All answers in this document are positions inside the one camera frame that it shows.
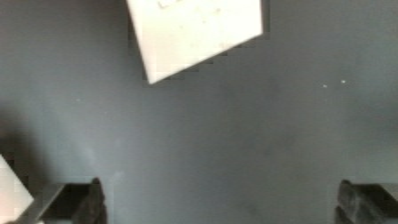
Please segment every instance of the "white paper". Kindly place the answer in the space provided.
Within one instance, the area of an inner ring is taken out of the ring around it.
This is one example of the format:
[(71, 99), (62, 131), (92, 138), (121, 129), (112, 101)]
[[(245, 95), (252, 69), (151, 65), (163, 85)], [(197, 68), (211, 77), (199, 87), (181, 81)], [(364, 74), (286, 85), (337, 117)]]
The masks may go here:
[(149, 83), (263, 33), (261, 0), (128, 0)]
[(32, 195), (0, 156), (0, 224), (16, 220), (32, 200)]

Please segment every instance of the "gray wall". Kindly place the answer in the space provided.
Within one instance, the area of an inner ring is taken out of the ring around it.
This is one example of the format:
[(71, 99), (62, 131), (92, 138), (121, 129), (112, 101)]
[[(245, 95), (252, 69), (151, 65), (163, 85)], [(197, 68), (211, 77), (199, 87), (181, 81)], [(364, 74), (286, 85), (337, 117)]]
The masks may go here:
[(273, 1), (270, 40), (154, 86), (126, 28), (121, 0), (0, 2), (32, 193), (99, 176), (110, 223), (330, 223), (341, 178), (398, 182), (398, 2)]

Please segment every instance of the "black object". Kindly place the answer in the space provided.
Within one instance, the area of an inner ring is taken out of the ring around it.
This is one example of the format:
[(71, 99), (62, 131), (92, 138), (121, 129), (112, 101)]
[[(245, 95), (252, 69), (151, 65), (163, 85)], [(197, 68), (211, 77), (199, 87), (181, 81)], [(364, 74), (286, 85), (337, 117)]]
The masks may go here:
[(378, 184), (343, 180), (337, 202), (336, 224), (398, 224), (398, 202)]
[(14, 222), (35, 224), (41, 220), (71, 219), (73, 224), (106, 224), (106, 207), (101, 182), (90, 184), (53, 184)]

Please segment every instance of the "dark gray surface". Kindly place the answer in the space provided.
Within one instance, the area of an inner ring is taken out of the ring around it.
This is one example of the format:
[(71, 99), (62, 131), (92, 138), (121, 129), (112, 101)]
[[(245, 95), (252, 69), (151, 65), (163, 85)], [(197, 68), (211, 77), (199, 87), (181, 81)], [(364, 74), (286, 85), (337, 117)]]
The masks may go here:
[(34, 192), (99, 176), (110, 223), (332, 223), (341, 179), (398, 181), (398, 2), (270, 17), (270, 40), (147, 86), (124, 2), (0, 2), (16, 167)]

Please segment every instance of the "white object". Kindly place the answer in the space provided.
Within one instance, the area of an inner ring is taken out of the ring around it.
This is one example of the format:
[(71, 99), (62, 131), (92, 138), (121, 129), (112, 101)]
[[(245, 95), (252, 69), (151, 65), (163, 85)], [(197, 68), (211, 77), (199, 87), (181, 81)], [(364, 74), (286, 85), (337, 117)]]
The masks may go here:
[(16, 220), (32, 200), (32, 195), (0, 156), (0, 224)]
[(261, 0), (128, 0), (149, 83), (263, 34)]

